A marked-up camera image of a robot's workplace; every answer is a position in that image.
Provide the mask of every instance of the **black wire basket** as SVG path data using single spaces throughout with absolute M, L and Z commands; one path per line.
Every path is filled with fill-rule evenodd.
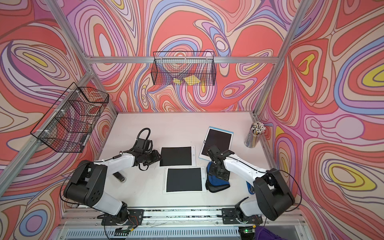
M 69 94 L 68 100 L 55 110 L 55 116 L 44 129 L 35 131 L 53 106 L 31 131 L 55 152 L 82 152 L 109 101 L 107 93 L 91 87 L 76 86 Z
M 154 85 L 214 86 L 215 53 L 212 51 L 156 51 L 151 75 Z

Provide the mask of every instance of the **white tabletop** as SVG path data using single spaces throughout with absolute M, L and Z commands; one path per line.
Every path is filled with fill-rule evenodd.
M 151 129 L 149 139 L 153 149 L 165 146 L 194 145 L 196 166 L 207 166 L 208 161 L 199 158 L 208 127 L 216 127 L 233 132 L 232 146 L 243 160 L 264 169 L 269 169 L 261 143 L 255 148 L 244 145 L 252 119 L 249 113 L 122 113 L 111 129 L 101 159 L 118 155 L 119 151 L 130 149 L 137 134 L 145 127 Z M 225 206 L 235 205 L 248 193 L 246 181 L 236 174 L 230 175 L 230 188 L 217 193 L 167 193 L 163 194 L 164 168 L 149 166 L 147 171 L 130 167 L 120 173 L 126 177 L 120 183 L 114 176 L 106 179 L 104 191 L 124 201 L 130 207 L 176 207 L 176 206 Z

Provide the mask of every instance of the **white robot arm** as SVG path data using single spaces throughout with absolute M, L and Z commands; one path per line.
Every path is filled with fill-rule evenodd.
M 275 220 L 295 203 L 291 191 L 278 170 L 256 167 L 234 152 L 230 150 L 221 152 L 216 146 L 208 149 L 208 155 L 212 160 L 209 175 L 229 180 L 229 175 L 233 172 L 254 187 L 256 198 L 245 198 L 235 205 L 236 217 L 239 220 L 247 220 L 259 214 Z
M 141 139 L 139 137 L 144 130 L 148 130 L 148 135 L 146 139 Z M 129 214 L 127 204 L 104 192 L 105 179 L 114 175 L 123 182 L 125 178 L 119 173 L 120 170 L 133 166 L 142 170 L 140 164 L 148 169 L 149 165 L 161 160 L 159 152 L 152 150 L 152 141 L 148 140 L 150 133 L 149 128 L 142 129 L 130 150 L 108 160 L 81 161 L 64 189 L 64 197 L 110 214 L 117 224 L 124 224 Z

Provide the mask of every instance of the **wall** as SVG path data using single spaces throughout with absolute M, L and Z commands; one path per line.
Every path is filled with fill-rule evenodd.
M 86 54 L 212 50 L 277 56 L 298 1 L 71 1 L 62 10 Z M 251 111 L 271 64 L 219 64 L 214 87 L 153 86 L 151 64 L 93 66 L 117 111 Z
M 259 115 L 315 239 L 384 238 L 383 52 L 382 1 L 315 0 Z
M 84 74 L 44 1 L 0 3 L 0 170 L 60 94 Z M 112 123 L 104 111 L 81 154 L 40 146 L 0 198 L 0 239 L 47 239 L 64 209 L 58 194 L 77 162 L 92 160 Z
M 151 64 L 94 64 L 119 112 L 252 111 L 272 64 L 228 64 L 215 86 L 153 85 Z

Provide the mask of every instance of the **tablet screen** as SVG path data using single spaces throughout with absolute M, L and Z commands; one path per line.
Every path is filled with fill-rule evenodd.
M 229 149 L 229 144 L 231 143 L 232 134 L 222 131 L 217 131 L 214 129 L 209 129 L 207 139 L 203 147 L 201 154 L 208 156 L 208 148 L 216 145 L 220 151 L 224 152 Z
M 192 165 L 191 147 L 162 147 L 160 166 Z
M 169 168 L 167 192 L 202 191 L 201 168 Z

